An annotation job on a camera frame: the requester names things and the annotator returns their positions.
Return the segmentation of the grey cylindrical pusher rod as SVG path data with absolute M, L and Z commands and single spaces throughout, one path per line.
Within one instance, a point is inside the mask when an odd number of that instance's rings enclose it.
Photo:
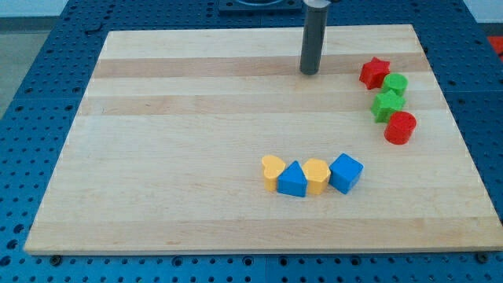
M 304 75 L 314 75 L 320 67 L 327 16 L 331 2 L 328 0 L 305 0 L 304 4 L 307 10 L 303 26 L 299 70 Z

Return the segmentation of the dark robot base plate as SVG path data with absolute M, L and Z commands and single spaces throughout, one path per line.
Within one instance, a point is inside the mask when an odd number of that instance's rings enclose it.
M 218 0 L 220 14 L 299 12 L 302 0 Z

